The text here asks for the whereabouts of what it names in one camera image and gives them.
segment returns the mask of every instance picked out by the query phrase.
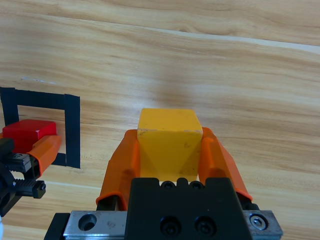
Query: silver metal plate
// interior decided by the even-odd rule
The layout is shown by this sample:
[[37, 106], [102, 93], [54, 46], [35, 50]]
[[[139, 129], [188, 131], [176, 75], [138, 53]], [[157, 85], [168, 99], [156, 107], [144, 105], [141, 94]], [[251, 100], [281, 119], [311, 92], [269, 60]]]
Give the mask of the silver metal plate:
[[126, 211], [72, 211], [63, 236], [66, 240], [122, 240], [126, 220]]
[[[283, 231], [272, 211], [244, 210], [243, 214], [253, 240], [281, 239]], [[63, 236], [66, 240], [123, 240], [126, 221], [126, 211], [72, 211]]]

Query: screw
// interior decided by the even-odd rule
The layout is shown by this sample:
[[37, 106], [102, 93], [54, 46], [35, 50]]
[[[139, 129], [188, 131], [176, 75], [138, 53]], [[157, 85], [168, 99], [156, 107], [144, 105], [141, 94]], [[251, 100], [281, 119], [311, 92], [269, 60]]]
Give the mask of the screw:
[[18, 158], [21, 158], [21, 157], [22, 157], [22, 154], [18, 153], [18, 154], [16, 154], [16, 155], [14, 155], [13, 158], [18, 159]]
[[40, 189], [41, 190], [45, 190], [46, 189], [46, 185], [45, 184], [41, 184]]
[[195, 222], [195, 229], [203, 237], [212, 237], [216, 233], [215, 223], [208, 216], [199, 217]]
[[161, 220], [160, 230], [166, 237], [176, 237], [181, 231], [181, 224], [174, 216], [167, 216]]
[[267, 222], [259, 215], [252, 215], [250, 222], [256, 229], [265, 230], [267, 228]]
[[164, 181], [161, 184], [161, 187], [163, 187], [165, 189], [173, 189], [175, 187], [175, 184], [172, 181]]
[[203, 189], [204, 188], [204, 185], [199, 182], [199, 181], [192, 181], [190, 183], [190, 186], [193, 188], [193, 189]]

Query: yellow block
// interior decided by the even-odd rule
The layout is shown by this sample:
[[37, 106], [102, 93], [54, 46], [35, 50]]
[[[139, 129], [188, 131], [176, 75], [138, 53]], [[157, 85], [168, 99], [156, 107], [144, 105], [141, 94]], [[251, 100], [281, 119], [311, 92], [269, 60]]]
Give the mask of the yellow block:
[[196, 180], [202, 136], [191, 109], [142, 109], [138, 125], [141, 177]]

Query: bolt hole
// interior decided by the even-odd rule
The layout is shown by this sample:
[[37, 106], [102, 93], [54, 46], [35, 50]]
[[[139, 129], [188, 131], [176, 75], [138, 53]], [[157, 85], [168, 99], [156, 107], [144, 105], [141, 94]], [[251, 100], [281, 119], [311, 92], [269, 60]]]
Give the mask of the bolt hole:
[[79, 220], [79, 229], [82, 231], [88, 231], [92, 229], [97, 223], [97, 217], [93, 214], [86, 214]]
[[161, 184], [161, 187], [163, 187], [165, 189], [173, 189], [175, 187], [175, 184], [172, 181], [164, 181]]
[[210, 238], [216, 233], [216, 224], [208, 216], [200, 216], [195, 219], [195, 229], [204, 238]]
[[204, 188], [204, 185], [199, 182], [199, 181], [192, 181], [190, 183], [190, 186], [193, 188], [193, 189], [203, 189]]
[[260, 214], [253, 214], [250, 216], [250, 222], [258, 230], [265, 230], [268, 227], [267, 219]]
[[174, 216], [166, 216], [160, 221], [160, 230], [164, 236], [173, 238], [181, 232], [181, 223]]

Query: wooden table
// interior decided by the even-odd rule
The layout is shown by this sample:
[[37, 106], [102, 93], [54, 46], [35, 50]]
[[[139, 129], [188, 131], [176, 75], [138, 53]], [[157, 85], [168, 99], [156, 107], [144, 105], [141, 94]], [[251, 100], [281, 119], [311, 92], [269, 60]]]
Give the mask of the wooden table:
[[[318, 0], [1, 0], [0, 86], [81, 101], [81, 169], [3, 218], [43, 239], [56, 212], [94, 210], [112, 153], [142, 108], [191, 108], [233, 155], [284, 240], [320, 236]], [[19, 106], [20, 119], [62, 110]], [[4, 127], [3, 114], [0, 127]]]

